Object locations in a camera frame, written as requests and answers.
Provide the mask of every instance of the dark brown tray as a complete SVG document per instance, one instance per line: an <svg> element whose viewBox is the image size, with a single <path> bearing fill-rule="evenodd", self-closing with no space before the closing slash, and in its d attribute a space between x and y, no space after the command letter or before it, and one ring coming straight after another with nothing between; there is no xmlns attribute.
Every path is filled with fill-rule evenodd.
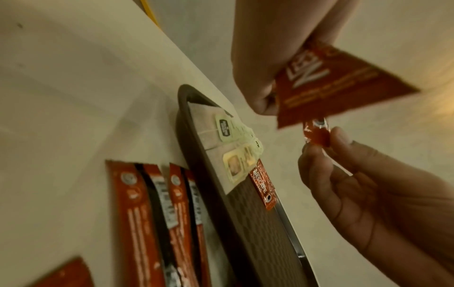
<svg viewBox="0 0 454 287"><path fill-rule="evenodd" d="M317 281L290 221L278 202L267 211L249 177L228 195L197 136L188 102L218 106L182 85L176 120L178 142L207 211L242 286L310 286Z"/></svg>

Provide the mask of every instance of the beige floor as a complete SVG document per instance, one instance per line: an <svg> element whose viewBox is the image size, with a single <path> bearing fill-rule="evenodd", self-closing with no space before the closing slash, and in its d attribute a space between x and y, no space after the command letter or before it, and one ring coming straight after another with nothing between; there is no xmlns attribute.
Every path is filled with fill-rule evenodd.
<svg viewBox="0 0 454 287"><path fill-rule="evenodd" d="M300 182L301 127L276 130L234 85L229 61L234 2L149 0L164 32L235 105L266 146L263 161L321 286L393 286L330 226ZM331 125L454 183L454 2L364 0L337 46L403 76L421 96L332 117Z"/></svg>

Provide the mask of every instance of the white countertop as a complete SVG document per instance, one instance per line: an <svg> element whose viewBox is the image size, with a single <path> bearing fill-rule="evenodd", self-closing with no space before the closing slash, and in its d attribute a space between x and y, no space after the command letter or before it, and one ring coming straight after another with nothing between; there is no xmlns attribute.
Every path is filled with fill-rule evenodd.
<svg viewBox="0 0 454 287"><path fill-rule="evenodd" d="M105 159L185 166L177 90L231 103L128 0L0 2L0 286L81 255L120 286ZM214 286L228 263L205 213Z"/></svg>

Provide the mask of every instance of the yellow strip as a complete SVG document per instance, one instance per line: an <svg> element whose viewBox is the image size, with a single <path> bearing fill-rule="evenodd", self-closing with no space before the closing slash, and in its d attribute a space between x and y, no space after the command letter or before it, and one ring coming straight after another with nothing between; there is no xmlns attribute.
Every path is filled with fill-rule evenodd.
<svg viewBox="0 0 454 287"><path fill-rule="evenodd" d="M158 26L158 28L161 29L161 27L159 26L159 24L156 21L155 14L153 14L153 11L151 11L150 6L148 5L147 0L140 0L140 1L145 10L145 13L148 15L148 17L151 19L151 21L155 22L156 26Z"/></svg>

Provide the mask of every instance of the hand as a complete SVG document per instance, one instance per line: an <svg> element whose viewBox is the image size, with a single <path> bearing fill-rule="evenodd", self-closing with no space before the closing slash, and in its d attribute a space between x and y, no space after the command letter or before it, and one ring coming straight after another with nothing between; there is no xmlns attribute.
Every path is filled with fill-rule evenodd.
<svg viewBox="0 0 454 287"><path fill-rule="evenodd" d="M258 114L277 115L276 73L308 37L333 43L359 0L236 0L233 76Z"/></svg>
<svg viewBox="0 0 454 287"><path fill-rule="evenodd" d="M333 226L401 286L454 286L454 188L437 176L331 131L307 144L301 179Z"/></svg>

